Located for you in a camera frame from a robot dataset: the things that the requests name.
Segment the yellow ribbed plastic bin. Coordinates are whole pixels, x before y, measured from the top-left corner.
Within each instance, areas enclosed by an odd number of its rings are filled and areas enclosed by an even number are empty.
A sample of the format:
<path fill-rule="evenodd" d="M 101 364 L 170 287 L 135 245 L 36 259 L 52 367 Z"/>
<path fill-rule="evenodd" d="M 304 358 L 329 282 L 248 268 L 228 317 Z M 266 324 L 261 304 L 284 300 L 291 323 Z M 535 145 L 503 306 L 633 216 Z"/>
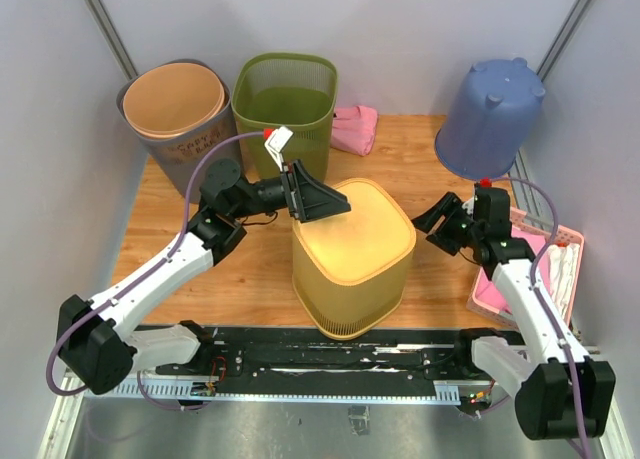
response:
<path fill-rule="evenodd" d="M 292 285 L 318 329 L 354 339 L 400 305 L 416 244 L 411 220 L 365 178 L 335 185 L 347 213 L 292 226 Z"/>

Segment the green ribbed plastic bin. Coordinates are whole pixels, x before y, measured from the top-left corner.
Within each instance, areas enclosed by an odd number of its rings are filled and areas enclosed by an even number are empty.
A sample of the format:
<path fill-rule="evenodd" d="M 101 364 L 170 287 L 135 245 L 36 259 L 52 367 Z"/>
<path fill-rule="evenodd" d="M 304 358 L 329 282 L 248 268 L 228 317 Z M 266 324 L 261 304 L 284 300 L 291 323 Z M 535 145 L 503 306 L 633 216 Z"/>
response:
<path fill-rule="evenodd" d="M 302 161 L 316 179 L 326 178 L 338 72 L 329 60 L 309 54 L 270 52 L 245 63 L 231 107 L 239 133 L 285 126 L 293 137 L 284 159 Z"/>

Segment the blue plastic bucket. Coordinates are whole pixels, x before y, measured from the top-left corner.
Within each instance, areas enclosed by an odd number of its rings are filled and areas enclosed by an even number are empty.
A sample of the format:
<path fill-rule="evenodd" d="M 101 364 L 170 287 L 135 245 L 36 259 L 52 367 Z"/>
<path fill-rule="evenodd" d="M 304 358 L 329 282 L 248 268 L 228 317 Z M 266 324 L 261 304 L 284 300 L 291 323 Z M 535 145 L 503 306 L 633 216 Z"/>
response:
<path fill-rule="evenodd" d="M 522 57 L 474 63 L 435 138 L 444 167 L 470 180 L 509 172 L 541 111 L 546 89 Z"/>

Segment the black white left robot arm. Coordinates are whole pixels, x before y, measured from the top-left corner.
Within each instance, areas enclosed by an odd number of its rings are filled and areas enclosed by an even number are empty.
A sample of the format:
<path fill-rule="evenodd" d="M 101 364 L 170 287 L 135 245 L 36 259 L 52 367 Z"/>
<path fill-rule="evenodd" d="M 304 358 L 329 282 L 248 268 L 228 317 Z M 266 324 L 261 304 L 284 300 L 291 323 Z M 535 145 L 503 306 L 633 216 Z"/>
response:
<path fill-rule="evenodd" d="M 300 161 L 271 179 L 251 183 L 239 164 L 223 158 L 206 170 L 196 213 L 154 258 L 111 288 L 60 306 L 51 359 L 61 359 L 95 395 L 113 390 L 131 373 L 181 364 L 207 372 L 211 339 L 192 321 L 141 331 L 141 321 L 179 287 L 218 265 L 246 235 L 243 219 L 287 210 L 300 223 L 349 212 L 347 197 L 313 178 Z"/>

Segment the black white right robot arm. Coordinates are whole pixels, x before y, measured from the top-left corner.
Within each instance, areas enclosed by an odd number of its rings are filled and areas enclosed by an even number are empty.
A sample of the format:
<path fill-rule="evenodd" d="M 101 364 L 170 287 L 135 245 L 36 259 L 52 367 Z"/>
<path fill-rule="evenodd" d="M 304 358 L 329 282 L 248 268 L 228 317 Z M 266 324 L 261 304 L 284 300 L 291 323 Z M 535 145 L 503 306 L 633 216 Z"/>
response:
<path fill-rule="evenodd" d="M 455 371 L 466 379 L 482 372 L 495 379 L 513 399 L 518 424 L 531 440 L 602 436 L 615 373 L 608 362 L 590 357 L 561 318 L 535 253 L 512 234 L 507 191 L 477 183 L 469 203 L 448 192 L 412 223 L 450 255 L 472 250 L 527 346 L 520 356 L 490 329 L 463 330 L 452 356 Z"/>

